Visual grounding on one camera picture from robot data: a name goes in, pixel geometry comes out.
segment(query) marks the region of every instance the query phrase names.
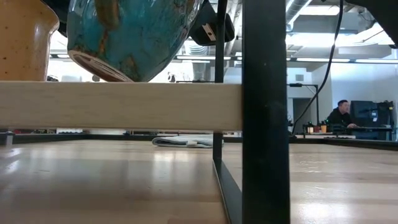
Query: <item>blue glazed pottery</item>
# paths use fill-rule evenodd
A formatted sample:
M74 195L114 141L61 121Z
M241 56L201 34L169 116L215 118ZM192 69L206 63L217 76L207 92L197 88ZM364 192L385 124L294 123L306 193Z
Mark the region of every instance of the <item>blue glazed pottery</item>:
M71 0L68 54L109 82L148 82L187 39L203 0Z

